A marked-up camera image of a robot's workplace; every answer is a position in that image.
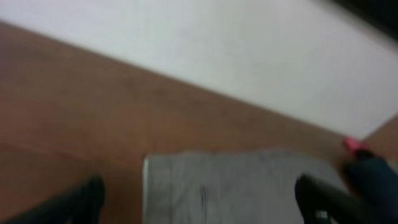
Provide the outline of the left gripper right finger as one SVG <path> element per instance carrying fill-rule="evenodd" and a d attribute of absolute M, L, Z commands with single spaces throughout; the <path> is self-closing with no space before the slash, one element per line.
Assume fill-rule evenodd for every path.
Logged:
<path fill-rule="evenodd" d="M 305 224 L 373 222 L 370 205 L 311 175 L 301 175 L 294 190 Z"/>

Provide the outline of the grey shorts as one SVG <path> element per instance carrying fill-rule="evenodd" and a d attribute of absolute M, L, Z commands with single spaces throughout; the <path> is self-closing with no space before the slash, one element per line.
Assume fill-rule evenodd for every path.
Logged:
<path fill-rule="evenodd" d="M 294 193 L 302 174 L 346 188 L 329 163 L 290 150 L 150 155 L 143 166 L 143 221 L 302 223 Z"/>

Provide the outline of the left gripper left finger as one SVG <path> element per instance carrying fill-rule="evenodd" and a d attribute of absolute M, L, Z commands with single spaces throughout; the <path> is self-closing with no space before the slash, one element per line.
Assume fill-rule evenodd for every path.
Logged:
<path fill-rule="evenodd" d="M 103 179 L 95 175 L 81 185 L 6 220 L 6 224 L 97 224 L 105 196 Z"/>

